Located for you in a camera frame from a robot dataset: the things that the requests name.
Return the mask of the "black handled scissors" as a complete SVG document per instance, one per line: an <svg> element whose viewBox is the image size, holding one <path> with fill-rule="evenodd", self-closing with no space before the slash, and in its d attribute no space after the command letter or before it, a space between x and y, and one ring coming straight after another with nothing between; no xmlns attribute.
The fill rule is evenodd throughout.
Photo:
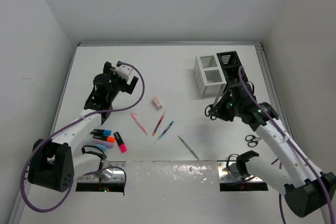
<svg viewBox="0 0 336 224"><path fill-rule="evenodd" d="M209 118L212 121L215 121L217 119L217 116L212 115L210 113L210 110L218 103L219 98L223 95L224 91L226 89L226 84L222 84L219 88L219 91L217 92L217 95L215 97L215 100L212 104L208 105L205 110L204 110L204 114L207 118Z"/></svg>
<svg viewBox="0 0 336 224"><path fill-rule="evenodd" d="M245 136L245 141L247 143L247 146L249 146L251 148L256 147L260 140L261 140L260 137L257 137L257 136L252 135L252 134L249 134L249 135Z"/></svg>

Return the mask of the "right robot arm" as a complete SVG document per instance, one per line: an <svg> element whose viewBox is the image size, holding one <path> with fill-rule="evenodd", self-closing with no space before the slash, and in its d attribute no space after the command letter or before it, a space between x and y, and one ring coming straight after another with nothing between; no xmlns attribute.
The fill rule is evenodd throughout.
<svg viewBox="0 0 336 224"><path fill-rule="evenodd" d="M330 203L335 193L335 174L325 173L309 161L285 131L273 107L267 102L257 103L250 92L248 82L229 84L208 113L226 122L241 118L270 147L283 169L263 161L257 152L248 151L237 156L234 171L241 177L261 178L283 196L298 217L303 218Z"/></svg>

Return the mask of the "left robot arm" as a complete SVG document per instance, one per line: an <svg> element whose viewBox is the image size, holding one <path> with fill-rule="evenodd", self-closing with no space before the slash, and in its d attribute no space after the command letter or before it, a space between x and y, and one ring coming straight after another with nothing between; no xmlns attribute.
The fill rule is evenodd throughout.
<svg viewBox="0 0 336 224"><path fill-rule="evenodd" d="M103 72L93 80L93 89L78 118L48 139L34 144L27 176L29 183L64 192L75 178L102 166L103 154L95 151L77 154L77 150L85 145L87 136L109 118L118 93L133 92L138 77L131 76L132 70L133 66L120 61L116 66L110 62L104 64Z"/></svg>

